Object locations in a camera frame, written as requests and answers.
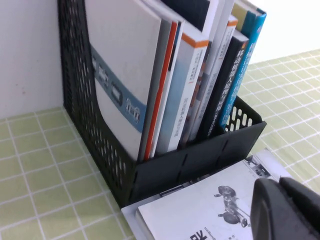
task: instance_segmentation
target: white wall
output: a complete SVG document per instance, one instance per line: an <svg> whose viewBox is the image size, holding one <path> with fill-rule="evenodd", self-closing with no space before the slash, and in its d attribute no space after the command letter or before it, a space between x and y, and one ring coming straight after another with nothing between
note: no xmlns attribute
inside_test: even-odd
<svg viewBox="0 0 320 240"><path fill-rule="evenodd" d="M250 0L267 12L250 63L320 49L319 0Z"/></svg>
<svg viewBox="0 0 320 240"><path fill-rule="evenodd" d="M0 5L0 119L62 106L57 0Z"/></svg>

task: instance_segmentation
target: stack of books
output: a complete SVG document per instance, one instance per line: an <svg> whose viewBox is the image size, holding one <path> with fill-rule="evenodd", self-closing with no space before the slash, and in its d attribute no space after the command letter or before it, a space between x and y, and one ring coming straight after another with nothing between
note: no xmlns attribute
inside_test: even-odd
<svg viewBox="0 0 320 240"><path fill-rule="evenodd" d="M87 0L85 8L99 109L132 159L225 127L265 12L246 0Z"/></svg>

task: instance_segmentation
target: black hardcover book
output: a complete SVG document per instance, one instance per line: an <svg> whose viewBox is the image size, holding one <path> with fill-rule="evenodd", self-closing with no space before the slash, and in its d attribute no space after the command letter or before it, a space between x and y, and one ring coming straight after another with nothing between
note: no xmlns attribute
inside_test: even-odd
<svg viewBox="0 0 320 240"><path fill-rule="evenodd" d="M210 1L208 0L161 0L161 1L202 32L205 21L206 21Z"/></svg>
<svg viewBox="0 0 320 240"><path fill-rule="evenodd" d="M248 38L235 30L197 133L198 141L217 134L219 115L244 56L247 43Z"/></svg>

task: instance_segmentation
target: manual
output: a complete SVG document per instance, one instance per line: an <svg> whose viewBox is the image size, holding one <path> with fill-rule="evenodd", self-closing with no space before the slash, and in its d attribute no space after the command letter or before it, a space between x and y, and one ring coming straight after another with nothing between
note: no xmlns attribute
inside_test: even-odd
<svg viewBox="0 0 320 240"><path fill-rule="evenodd" d="M108 128L133 160L142 160L177 26L141 0L90 0L85 9L91 91Z"/></svg>
<svg viewBox="0 0 320 240"><path fill-rule="evenodd" d="M265 149L122 212L139 240L252 240L254 183L258 178L279 181L280 177L291 176Z"/></svg>

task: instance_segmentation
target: blue book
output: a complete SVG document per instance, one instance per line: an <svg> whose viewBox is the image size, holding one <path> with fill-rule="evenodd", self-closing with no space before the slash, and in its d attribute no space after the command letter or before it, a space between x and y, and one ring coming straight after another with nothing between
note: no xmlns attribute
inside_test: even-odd
<svg viewBox="0 0 320 240"><path fill-rule="evenodd" d="M232 15L238 19L236 29L245 35L249 41L244 53L244 57L236 72L233 84L225 101L219 125L224 129L233 109L240 85L247 70L250 58L255 49L262 26L267 14L246 0L236 0L232 9Z"/></svg>

